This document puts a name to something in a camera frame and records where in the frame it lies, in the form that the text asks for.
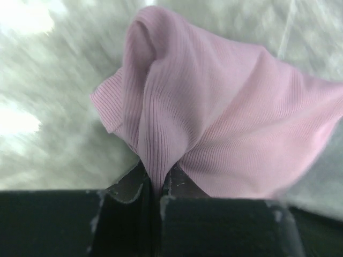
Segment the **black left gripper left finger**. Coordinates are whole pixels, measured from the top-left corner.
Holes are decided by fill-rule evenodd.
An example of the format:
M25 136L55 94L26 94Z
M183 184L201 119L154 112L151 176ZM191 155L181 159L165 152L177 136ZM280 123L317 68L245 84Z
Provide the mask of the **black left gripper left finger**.
M151 256L142 163L107 189L1 191L1 256Z

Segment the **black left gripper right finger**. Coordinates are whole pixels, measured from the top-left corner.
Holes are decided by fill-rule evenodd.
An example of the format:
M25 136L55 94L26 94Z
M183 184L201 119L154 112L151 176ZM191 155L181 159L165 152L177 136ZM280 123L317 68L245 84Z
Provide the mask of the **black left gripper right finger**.
M304 256L295 220L274 200L211 198L175 165L160 200L162 256Z

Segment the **pink tank top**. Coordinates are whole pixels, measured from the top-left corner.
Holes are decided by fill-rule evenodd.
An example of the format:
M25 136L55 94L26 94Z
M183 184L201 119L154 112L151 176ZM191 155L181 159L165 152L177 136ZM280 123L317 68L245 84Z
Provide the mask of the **pink tank top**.
M156 192L178 164L208 195L229 198L271 198L295 184L342 117L342 84L157 6L137 13L122 67L91 100Z

